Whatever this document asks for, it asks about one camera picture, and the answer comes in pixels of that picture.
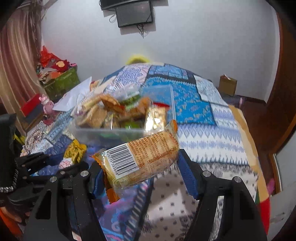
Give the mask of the yellow white snack packet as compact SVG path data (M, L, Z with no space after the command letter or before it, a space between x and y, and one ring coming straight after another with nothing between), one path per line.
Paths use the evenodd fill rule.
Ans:
M80 144L77 140L74 140L67 147L63 156L63 160L58 165L59 170L80 163L86 151L87 146L85 144Z

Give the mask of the orange cake pack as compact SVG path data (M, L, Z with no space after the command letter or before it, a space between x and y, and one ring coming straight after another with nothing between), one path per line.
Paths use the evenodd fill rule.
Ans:
M120 199L121 190L162 173L177 161L177 133L177 122L172 120L160 132L96 152L91 156L103 169L110 203Z

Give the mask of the square bread cake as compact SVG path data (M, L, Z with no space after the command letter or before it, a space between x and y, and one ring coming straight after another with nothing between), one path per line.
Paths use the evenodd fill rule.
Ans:
M89 112L89 116L87 118L86 123L91 128L101 128L105 118L107 117L107 114L107 110L96 107L95 109Z

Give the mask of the clear biscuit stick pack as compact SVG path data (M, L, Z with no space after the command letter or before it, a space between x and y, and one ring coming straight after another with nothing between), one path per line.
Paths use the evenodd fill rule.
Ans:
M101 95L96 95L88 99L87 101L83 102L79 107L79 113L86 113L88 112L94 105L98 104L101 100Z

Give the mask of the cat ear crisps bag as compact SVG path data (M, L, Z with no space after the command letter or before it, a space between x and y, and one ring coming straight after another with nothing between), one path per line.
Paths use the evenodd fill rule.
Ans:
M125 107L121 105L117 99L115 99L110 94L103 94L100 96L100 100L104 104L104 106L110 111L115 111L117 113L124 113Z

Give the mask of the green jelly cup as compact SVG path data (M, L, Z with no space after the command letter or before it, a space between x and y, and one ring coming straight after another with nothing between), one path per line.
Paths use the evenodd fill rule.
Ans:
M132 128L142 128L138 121L124 121L120 124L121 128L130 130Z

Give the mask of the tan wafer biscuit pack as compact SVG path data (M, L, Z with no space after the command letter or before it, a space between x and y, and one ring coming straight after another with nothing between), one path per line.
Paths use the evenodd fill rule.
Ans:
M167 110L165 107L150 106L145 117L145 131L151 135L163 131L166 126Z

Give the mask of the green small snack packet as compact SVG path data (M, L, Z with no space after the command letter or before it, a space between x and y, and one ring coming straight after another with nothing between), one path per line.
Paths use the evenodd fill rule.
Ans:
M121 105L131 105L131 104L137 102L140 99L140 97L141 97L141 95L138 91L134 92L131 95L129 95L126 99L122 100L120 102L120 104Z

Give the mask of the clear fried snack bag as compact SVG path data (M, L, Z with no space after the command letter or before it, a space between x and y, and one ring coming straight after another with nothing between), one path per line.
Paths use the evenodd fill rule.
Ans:
M131 118L143 118L146 116L146 112L151 106L152 101L149 97L142 97L139 100L138 105L129 111Z

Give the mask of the red chip snack bag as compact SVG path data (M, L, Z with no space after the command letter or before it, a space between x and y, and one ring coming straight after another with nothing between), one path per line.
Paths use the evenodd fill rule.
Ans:
M153 102L153 105L159 107L159 108L166 108L166 109L170 109L170 105L165 104L165 103L161 103L161 102Z

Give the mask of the red gift box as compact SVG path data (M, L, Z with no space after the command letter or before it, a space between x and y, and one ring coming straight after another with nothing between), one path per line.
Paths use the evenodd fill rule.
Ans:
M41 94L38 93L29 99L25 104L23 104L20 110L24 117L27 117L34 109L41 105Z

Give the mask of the pink toy figure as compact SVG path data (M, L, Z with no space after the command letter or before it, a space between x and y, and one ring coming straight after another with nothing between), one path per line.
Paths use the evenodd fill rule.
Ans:
M43 111L45 114L51 114L53 112L54 103L49 99L47 95L42 94L39 97L41 104L43 105Z

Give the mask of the white plastic bag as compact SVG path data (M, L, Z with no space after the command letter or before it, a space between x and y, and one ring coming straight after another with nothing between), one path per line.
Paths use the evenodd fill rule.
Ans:
M53 110L67 112L74 108L90 92L92 77L87 78L64 96L54 105Z

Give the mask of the green storage basket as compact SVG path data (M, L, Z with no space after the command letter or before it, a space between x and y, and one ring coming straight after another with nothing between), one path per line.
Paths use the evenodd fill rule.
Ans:
M49 80L44 85L44 90L49 99L56 103L64 96L64 94L69 92L79 83L80 80L78 78L76 69L70 68L59 77Z

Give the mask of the brown wooden door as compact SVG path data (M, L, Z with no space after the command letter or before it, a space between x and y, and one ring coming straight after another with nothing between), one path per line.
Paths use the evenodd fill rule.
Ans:
M276 153L295 129L295 28L277 15L280 54L275 81L266 104L246 101L242 110L259 159Z

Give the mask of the clear plastic storage box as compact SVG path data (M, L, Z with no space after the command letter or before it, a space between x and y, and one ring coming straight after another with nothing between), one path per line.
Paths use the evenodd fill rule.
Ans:
M76 107L74 107L71 114L73 116L73 121L69 127L70 132L82 144L89 146L103 146L106 148L114 147L116 145L149 135L144 129L146 116L143 118L131 118L129 114L129 111L138 105L140 99L131 105L124 105L124 113L110 111L104 106L102 101L98 102L98 104L94 105L86 113L79 113L78 110L83 102L99 94L110 94L120 103L129 95L137 91L141 95L140 99L147 96L151 99L152 103L155 101L170 105L170 109L166 109L166 125L171 120L176 119L173 88L170 84L144 87L128 86L119 90L99 91L99 89L95 89L88 97L83 99L76 105ZM105 118L101 128L91 128L86 123L89 112L96 107L103 108L108 111L107 117ZM120 124L124 121L138 121L141 123L142 128L132 128L130 130L121 128Z

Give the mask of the small cardboard box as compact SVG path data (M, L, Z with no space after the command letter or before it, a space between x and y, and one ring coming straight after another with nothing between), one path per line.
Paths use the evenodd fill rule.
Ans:
M236 92L237 80L226 75L220 76L218 90L229 96L234 96Z

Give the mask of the striped brown curtain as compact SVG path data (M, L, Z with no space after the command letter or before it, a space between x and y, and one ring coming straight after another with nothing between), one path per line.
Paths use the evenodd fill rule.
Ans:
M16 113L16 128L25 134L21 107L36 94L44 94L36 67L41 51L42 6L32 1L10 16L1 30L1 103Z

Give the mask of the yellow curved headboard tube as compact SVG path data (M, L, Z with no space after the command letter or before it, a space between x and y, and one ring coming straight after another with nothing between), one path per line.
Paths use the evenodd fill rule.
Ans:
M141 54L133 54L128 58L126 61L126 65L131 65L131 64L142 64L142 63L150 63L150 60L145 57L144 55Z

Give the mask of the black wall television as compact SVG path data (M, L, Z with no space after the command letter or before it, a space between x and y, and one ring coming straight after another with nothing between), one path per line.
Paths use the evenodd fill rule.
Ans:
M110 10L115 9L118 6L123 6L127 4L133 4L133 3L142 3L144 1L141 0L100 0L99 5L101 10Z

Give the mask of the small black wall monitor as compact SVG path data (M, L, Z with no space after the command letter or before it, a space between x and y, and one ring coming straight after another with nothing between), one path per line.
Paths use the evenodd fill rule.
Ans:
M151 1L134 1L115 8L119 28L149 24L154 21Z

